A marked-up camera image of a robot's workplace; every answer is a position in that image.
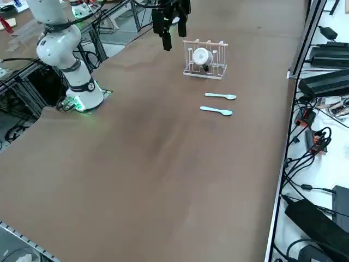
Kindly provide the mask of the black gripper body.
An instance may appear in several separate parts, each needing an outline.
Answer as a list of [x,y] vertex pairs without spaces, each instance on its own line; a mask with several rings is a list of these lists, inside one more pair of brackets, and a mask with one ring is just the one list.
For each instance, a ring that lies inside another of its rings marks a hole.
[[172,8],[185,13],[191,13],[191,0],[160,0],[159,8]]

